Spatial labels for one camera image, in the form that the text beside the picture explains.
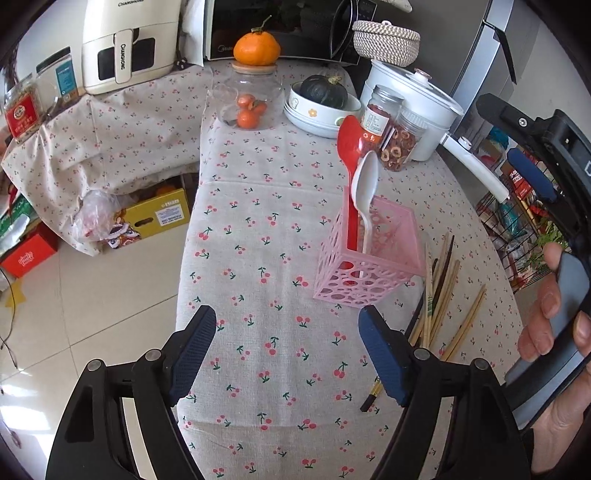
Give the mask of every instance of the wire rack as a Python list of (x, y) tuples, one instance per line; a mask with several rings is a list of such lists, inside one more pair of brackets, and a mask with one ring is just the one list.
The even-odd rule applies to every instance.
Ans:
[[(542, 162), (537, 165), (553, 181), (545, 165)], [(476, 205), (476, 213), (495, 246), (513, 293), (550, 273), (543, 258), (549, 226), (545, 210), (537, 204), (535, 192), (527, 183), (516, 191), (520, 179), (518, 174), (513, 179), (502, 175), (501, 181), (510, 192), (504, 204), (488, 193)]]

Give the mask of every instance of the pink plastic basket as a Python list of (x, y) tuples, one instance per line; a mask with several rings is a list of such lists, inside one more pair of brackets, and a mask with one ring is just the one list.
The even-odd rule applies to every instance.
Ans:
[(343, 206), (330, 237), (322, 243), (314, 298), (363, 308), (383, 299), (412, 276), (424, 277), (425, 260), (414, 212), (380, 197), (372, 201), (370, 253), (347, 249), (348, 196), (345, 188)]

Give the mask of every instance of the red box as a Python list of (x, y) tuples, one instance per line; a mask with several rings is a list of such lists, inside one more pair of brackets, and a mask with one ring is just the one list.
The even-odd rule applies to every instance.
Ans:
[(57, 252), (60, 238), (45, 223), (40, 223), (0, 264), (16, 278), (47, 260)]

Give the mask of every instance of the white bowl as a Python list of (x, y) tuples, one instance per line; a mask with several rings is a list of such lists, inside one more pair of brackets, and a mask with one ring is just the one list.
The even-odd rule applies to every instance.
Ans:
[(340, 126), (347, 115), (354, 115), (357, 118), (361, 115), (361, 102), (348, 93), (347, 104), (343, 109), (324, 106), (312, 102), (299, 94), (302, 82), (296, 82), (291, 86), (290, 96), (287, 103), (301, 116), (316, 120), (321, 124)]
[(339, 127), (323, 125), (321, 123), (311, 121), (297, 113), (287, 104), (285, 104), (283, 111), (285, 112), (287, 119), (296, 127), (301, 128), (304, 132), (324, 138), (337, 138), (339, 135)]

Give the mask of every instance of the wooden lid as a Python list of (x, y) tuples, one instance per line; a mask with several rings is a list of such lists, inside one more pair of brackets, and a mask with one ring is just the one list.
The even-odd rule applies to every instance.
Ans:
[(245, 75), (269, 75), (277, 70), (277, 65), (274, 63), (273, 65), (258, 67), (254, 65), (244, 65), (243, 63), (234, 60), (232, 62), (232, 68), (235, 72), (244, 73)]

